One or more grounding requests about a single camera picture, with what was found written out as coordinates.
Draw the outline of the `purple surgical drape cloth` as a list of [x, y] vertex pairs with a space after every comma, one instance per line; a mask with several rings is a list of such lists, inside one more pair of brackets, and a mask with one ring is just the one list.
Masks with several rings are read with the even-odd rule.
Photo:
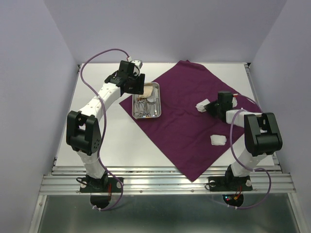
[[212, 135], [228, 136], [230, 126], [196, 104], [216, 100], [219, 91], [233, 92], [205, 65], [190, 61], [175, 64], [146, 63], [143, 70], [159, 84], [161, 116], [131, 118], [124, 135], [129, 141], [120, 149], [125, 166], [166, 166], [173, 164], [188, 180], [195, 181], [229, 150], [229, 143], [214, 146]]

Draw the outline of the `clear suture packet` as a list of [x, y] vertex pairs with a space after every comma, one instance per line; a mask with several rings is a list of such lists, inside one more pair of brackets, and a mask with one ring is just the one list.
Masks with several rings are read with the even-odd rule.
[[155, 103], [158, 99], [158, 93], [154, 93], [153, 95], [151, 95], [150, 97], [147, 98], [147, 101], [149, 103]]

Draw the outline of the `bagged beige gloves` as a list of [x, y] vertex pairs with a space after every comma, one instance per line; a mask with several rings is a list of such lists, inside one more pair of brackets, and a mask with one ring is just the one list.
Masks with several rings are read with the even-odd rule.
[[156, 92], [156, 87], [153, 84], [145, 85], [141, 98], [143, 99], [153, 98], [155, 96], [155, 92]]

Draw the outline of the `long steel forceps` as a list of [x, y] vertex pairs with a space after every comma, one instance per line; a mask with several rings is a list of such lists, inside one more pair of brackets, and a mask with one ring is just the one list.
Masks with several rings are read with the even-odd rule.
[[149, 115], [148, 112], [148, 101], [147, 100], [141, 100], [141, 114], [143, 117], [147, 117]]

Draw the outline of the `stainless steel instrument tray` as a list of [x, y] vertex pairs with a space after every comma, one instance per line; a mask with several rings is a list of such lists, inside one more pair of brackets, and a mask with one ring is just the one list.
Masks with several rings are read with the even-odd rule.
[[141, 100], [147, 100], [147, 99], [143, 99], [141, 98], [141, 95], [137, 95], [137, 94], [133, 94], [132, 95], [132, 116], [135, 118], [135, 119], [146, 119], [146, 118], [158, 118], [161, 116], [161, 99], [160, 99], [160, 86], [158, 83], [156, 82], [151, 82], [151, 83], [145, 83], [145, 85], [148, 85], [148, 84], [153, 84], [155, 86], [155, 93], [157, 92], [158, 93], [158, 99], [157, 99], [157, 110], [158, 110], [158, 115], [157, 116], [154, 116], [153, 114], [153, 106], [152, 104], [153, 103], [149, 103], [148, 102], [148, 112], [149, 112], [149, 115], [146, 116], [146, 117], [135, 117], [134, 116], [134, 112], [135, 112], [135, 103], [136, 102], [141, 102]]

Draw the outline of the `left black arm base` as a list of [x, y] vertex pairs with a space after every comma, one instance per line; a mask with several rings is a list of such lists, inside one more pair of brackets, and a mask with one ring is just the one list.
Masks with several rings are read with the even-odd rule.
[[86, 175], [76, 178], [76, 181], [80, 184], [81, 193], [120, 193], [121, 183], [123, 183], [124, 178], [118, 177], [118, 179], [120, 182], [104, 174], [100, 179], [95, 179]]

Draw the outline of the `thin steel tweezers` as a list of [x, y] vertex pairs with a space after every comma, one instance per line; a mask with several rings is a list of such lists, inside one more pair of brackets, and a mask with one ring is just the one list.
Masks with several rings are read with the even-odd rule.
[[154, 116], [157, 116], [158, 115], [158, 110], [157, 110], [157, 100], [155, 100], [152, 104], [153, 106], [153, 114]]

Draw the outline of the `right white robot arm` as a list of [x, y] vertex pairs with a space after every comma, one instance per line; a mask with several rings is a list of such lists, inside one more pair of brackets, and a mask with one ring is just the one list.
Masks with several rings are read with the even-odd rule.
[[275, 115], [234, 109], [233, 99], [236, 96], [220, 91], [217, 100], [204, 106], [211, 116], [230, 124], [230, 143], [233, 142], [233, 126], [244, 129], [245, 149], [240, 156], [234, 156], [235, 162], [228, 166], [224, 176], [209, 177], [207, 189], [212, 192], [251, 191], [250, 173], [260, 171], [258, 163], [281, 150], [283, 145]]

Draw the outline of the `straight steel scissors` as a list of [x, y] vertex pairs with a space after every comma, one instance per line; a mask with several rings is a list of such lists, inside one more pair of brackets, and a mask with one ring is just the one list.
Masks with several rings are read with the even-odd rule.
[[136, 102], [135, 103], [135, 112], [134, 112], [134, 116], [135, 117], [142, 117], [144, 114], [144, 106], [141, 102]]

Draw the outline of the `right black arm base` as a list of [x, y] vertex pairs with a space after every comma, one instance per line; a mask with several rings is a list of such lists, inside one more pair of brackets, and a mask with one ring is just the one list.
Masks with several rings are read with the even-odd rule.
[[231, 166], [229, 166], [223, 176], [210, 176], [205, 184], [205, 189], [211, 192], [229, 192], [229, 191], [252, 191], [250, 176], [235, 177]]

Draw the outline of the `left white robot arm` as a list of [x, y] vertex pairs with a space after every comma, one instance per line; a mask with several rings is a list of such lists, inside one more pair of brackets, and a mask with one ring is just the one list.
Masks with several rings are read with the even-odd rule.
[[124, 93], [143, 94], [145, 74], [141, 68], [141, 60], [121, 61], [89, 103], [68, 113], [66, 143], [77, 152], [86, 169], [85, 177], [77, 178], [82, 193], [108, 190], [108, 173], [99, 157], [105, 130], [100, 129], [99, 123], [106, 120], [107, 109]]

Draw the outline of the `white gauze pad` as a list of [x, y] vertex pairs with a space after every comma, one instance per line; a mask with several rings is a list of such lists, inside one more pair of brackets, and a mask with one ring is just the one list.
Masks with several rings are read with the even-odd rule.
[[210, 101], [208, 99], [205, 99], [205, 100], [197, 103], [195, 107], [196, 107], [198, 112], [203, 113], [206, 111], [205, 106], [208, 105], [209, 103], [210, 103]]
[[213, 146], [224, 146], [227, 142], [226, 136], [224, 135], [211, 135], [210, 136], [211, 145]]

